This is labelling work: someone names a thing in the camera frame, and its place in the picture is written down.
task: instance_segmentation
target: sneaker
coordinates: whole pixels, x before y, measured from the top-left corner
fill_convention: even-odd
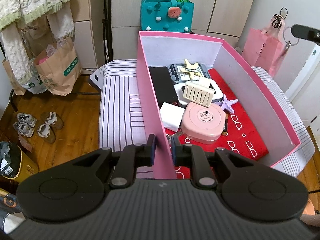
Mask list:
[[[33,128],[26,122],[15,122],[13,128],[19,133],[26,137],[31,137],[33,135]]]
[[[60,130],[64,123],[56,112],[44,112],[40,116],[41,120],[57,130]]]
[[[37,121],[37,119],[33,117],[31,114],[26,114],[26,113],[17,114],[17,119],[18,121],[22,121],[29,124],[31,127],[34,127]]]
[[[56,140],[56,136],[52,128],[50,127],[50,125],[42,123],[37,127],[36,131],[37,131],[37,134],[47,143],[52,144]]]

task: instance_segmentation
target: key ring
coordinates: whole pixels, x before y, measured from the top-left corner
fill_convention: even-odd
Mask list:
[[[286,31],[287,29],[289,29],[289,28],[291,28],[291,27],[292,27],[292,26],[288,26],[288,27],[286,27],[286,28],[284,29],[284,31],[283,31],[283,39],[284,39],[285,43],[288,43],[288,41],[285,40],[284,33],[285,33],[285,31]],[[295,44],[291,44],[291,43],[290,43],[290,46],[295,46],[295,45],[297,45],[297,44],[299,43],[299,41],[300,41],[300,39],[298,38],[298,41],[297,41]]]

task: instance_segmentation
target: brown paper bag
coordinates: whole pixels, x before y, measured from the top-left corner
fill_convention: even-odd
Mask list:
[[[34,60],[36,69],[46,88],[54,95],[65,96],[69,94],[77,78],[81,74],[81,65],[71,38],[67,43],[45,62],[39,64],[39,60],[47,57],[47,52],[42,51]]]
[[[9,61],[6,61],[5,59],[2,61],[3,67],[9,77],[10,84],[12,85],[12,88],[16,95],[23,96],[26,92],[26,89],[24,89],[22,86],[19,85],[18,81],[15,79],[13,75],[13,71],[11,69]]]

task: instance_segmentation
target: purple starfish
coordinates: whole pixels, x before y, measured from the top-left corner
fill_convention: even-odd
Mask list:
[[[234,114],[235,111],[232,109],[232,105],[234,105],[236,102],[238,102],[238,99],[234,100],[228,100],[226,95],[223,95],[223,99],[220,102],[216,102],[218,106],[221,106],[223,110],[229,111],[230,114]]]

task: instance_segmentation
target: beige plastic object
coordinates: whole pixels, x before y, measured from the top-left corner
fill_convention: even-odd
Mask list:
[[[203,78],[202,80],[202,77],[201,77],[198,84],[196,84],[195,82],[187,81],[186,87],[183,92],[183,98],[188,99],[191,102],[194,102],[198,105],[209,107],[211,105],[211,101],[212,101],[215,90],[209,88],[211,80],[208,79],[209,80],[209,85],[208,85],[207,79],[208,78]]]

